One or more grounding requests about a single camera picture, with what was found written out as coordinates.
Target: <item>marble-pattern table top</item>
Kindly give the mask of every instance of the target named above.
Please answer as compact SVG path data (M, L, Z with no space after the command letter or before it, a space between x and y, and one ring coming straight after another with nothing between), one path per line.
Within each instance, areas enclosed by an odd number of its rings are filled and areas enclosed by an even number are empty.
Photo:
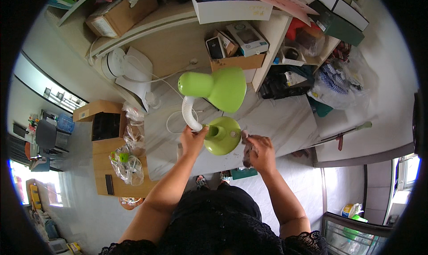
M174 88L177 87L179 75L167 79ZM169 119L168 128L177 134L168 132L167 119L172 113L181 110L182 99L161 81L153 83L152 92L162 101L161 108L150 109L144 121L148 171L150 178L155 181L160 180L177 161L179 133L186 123L181 112L175 113ZM202 111L198 112L202 124L208 124L223 114L203 98L196 99L193 109ZM254 88L248 85L239 110L224 113L223 116L237 120L241 130L246 129L251 135L270 137L277 157L313 145L319 140L317 124L305 95L267 100L259 98ZM241 167L243 148L244 145L239 144L231 153L215 156L203 147L191 174L208 174Z

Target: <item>lamp shade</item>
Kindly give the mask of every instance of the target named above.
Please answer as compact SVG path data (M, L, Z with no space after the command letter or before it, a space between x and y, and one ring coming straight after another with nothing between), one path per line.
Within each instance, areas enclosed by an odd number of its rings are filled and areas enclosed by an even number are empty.
M231 67L211 75L186 72L180 76L179 91L185 96L205 97L221 111L234 113L241 106L247 84L241 68Z

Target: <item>person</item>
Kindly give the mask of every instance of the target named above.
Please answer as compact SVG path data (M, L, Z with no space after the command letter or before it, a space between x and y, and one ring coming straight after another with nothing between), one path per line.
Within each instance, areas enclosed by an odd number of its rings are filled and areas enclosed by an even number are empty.
M248 138L258 151L250 152L250 161L269 191L279 237L262 222L258 205L241 188L222 182L217 190L183 194L207 132L207 126L199 134L186 126L180 136L183 156L147 195L118 243L100 254L326 255L324 237L311 232L305 210L276 169L268 137Z

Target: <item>lamp base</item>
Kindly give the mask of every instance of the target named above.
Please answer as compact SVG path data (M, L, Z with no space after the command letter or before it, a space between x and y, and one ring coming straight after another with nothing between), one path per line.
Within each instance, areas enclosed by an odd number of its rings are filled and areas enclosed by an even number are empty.
M241 141L241 128L231 117L214 119L208 125L218 128L216 135L207 135L204 140L206 149L214 155L221 156L232 152Z

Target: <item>green desk lamp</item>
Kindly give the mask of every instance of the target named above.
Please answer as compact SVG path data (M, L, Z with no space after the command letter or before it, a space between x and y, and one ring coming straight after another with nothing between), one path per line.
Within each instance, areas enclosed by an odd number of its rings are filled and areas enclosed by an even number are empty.
M179 91L185 96L181 112L183 118L194 131L203 126L192 115L192 106L197 97L205 97L221 111L234 113L243 102L247 84L241 68L231 67L205 73L186 72L179 78ZM214 119L209 124L205 137L205 147L214 155L232 152L241 140L241 128L230 117Z

